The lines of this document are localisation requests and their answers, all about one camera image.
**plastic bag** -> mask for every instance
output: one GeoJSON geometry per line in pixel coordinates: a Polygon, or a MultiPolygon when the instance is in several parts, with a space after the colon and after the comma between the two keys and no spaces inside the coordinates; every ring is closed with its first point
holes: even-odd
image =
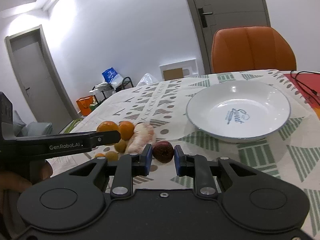
{"type": "Polygon", "coordinates": [[[139,83],[137,84],[137,87],[139,86],[144,86],[144,85],[150,85],[153,83],[157,83],[159,82],[153,75],[151,75],[150,73],[146,73],[139,81],[139,83]]]}
{"type": "Polygon", "coordinates": [[[109,87],[109,83],[105,81],[98,85],[95,85],[95,89],[98,89],[99,92],[102,92],[104,89],[107,89],[108,87],[109,87]]]}
{"type": "Polygon", "coordinates": [[[114,89],[122,84],[123,77],[118,74],[113,68],[107,69],[102,73],[104,80],[109,83],[114,89]]]}

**white plastic bag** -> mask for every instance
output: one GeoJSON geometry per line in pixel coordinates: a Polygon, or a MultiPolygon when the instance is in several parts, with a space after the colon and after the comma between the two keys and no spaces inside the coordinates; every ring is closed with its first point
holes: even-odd
{"type": "Polygon", "coordinates": [[[95,89],[98,89],[99,92],[102,92],[104,89],[107,89],[108,87],[109,87],[109,83],[104,81],[104,82],[96,85],[95,89]]]}
{"type": "Polygon", "coordinates": [[[111,86],[116,89],[118,86],[122,84],[123,77],[120,74],[117,74],[111,81],[111,86]]]}
{"type": "Polygon", "coordinates": [[[139,83],[137,84],[137,87],[139,86],[144,86],[144,85],[150,85],[153,83],[157,83],[159,82],[153,75],[151,75],[150,73],[146,73],[139,81],[139,83]]]}

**green fruit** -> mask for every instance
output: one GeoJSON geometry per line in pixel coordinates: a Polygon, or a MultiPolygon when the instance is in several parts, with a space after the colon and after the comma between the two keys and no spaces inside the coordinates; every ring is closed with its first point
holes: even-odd
{"type": "Polygon", "coordinates": [[[113,151],[109,151],[106,154],[106,158],[108,159],[108,162],[113,162],[118,160],[118,154],[113,151]]]}
{"type": "Polygon", "coordinates": [[[118,143],[116,143],[114,146],[115,146],[115,150],[116,150],[117,152],[124,153],[125,148],[127,147],[127,142],[121,139],[121,140],[120,140],[118,143]]]}

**black cable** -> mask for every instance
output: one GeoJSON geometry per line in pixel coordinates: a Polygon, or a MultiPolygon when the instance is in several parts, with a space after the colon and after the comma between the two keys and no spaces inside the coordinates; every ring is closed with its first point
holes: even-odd
{"type": "Polygon", "coordinates": [[[311,91],[313,94],[315,94],[316,96],[318,96],[317,91],[315,91],[314,89],[310,88],[309,86],[307,86],[306,84],[304,84],[303,82],[301,82],[300,80],[297,79],[297,76],[298,76],[299,74],[301,74],[301,73],[311,73],[311,74],[320,74],[320,73],[310,72],[310,71],[300,71],[300,72],[298,72],[295,76],[292,76],[292,72],[293,72],[293,71],[294,71],[294,70],[290,71],[290,76],[291,76],[291,78],[296,81],[297,85],[302,89],[302,91],[304,91],[307,95],[311,96],[311,97],[313,98],[313,100],[320,106],[320,103],[318,102],[318,100],[316,100],[316,98],[315,98],[313,95],[311,95],[309,92],[307,92],[307,91],[300,85],[300,83],[301,83],[302,85],[304,85],[305,87],[307,87],[308,89],[310,89],[310,91],[311,91]]]}

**table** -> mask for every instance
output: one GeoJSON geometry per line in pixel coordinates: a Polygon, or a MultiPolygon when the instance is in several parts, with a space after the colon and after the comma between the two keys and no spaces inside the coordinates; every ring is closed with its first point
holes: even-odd
{"type": "MultiPolygon", "coordinates": [[[[114,94],[87,116],[73,132],[95,130],[107,120],[116,123],[149,122],[157,140],[180,144],[184,153],[197,153],[208,160],[227,156],[300,187],[310,200],[310,212],[303,230],[320,239],[320,121],[297,88],[276,69],[219,73],[164,81],[126,89],[114,94]],[[255,80],[280,89],[289,99],[292,112],[279,131],[253,143],[231,144],[219,141],[196,129],[186,117],[186,105],[200,90],[230,80],[255,80]]],[[[49,160],[54,174],[88,161],[96,153],[113,150],[100,146],[92,152],[49,160]]],[[[174,161],[162,164],[152,160],[147,177],[135,177],[134,188],[190,188],[189,177],[178,177],[174,161]]]]}
{"type": "MultiPolygon", "coordinates": [[[[304,85],[300,84],[297,85],[297,82],[290,76],[290,73],[285,73],[285,76],[295,85],[297,86],[298,90],[300,93],[304,96],[305,100],[308,102],[308,104],[312,107],[312,109],[316,112],[318,117],[320,118],[320,106],[317,104],[317,102],[307,93],[305,93],[302,89],[301,86],[308,91],[309,93],[310,90],[306,88],[304,85]]],[[[310,73],[301,73],[298,76],[298,80],[309,86],[310,88],[320,91],[320,83],[319,83],[319,78],[320,76],[318,74],[310,74],[310,73]]],[[[320,101],[319,97],[317,98],[314,94],[312,94],[314,98],[316,98],[318,101],[320,101]]]]}

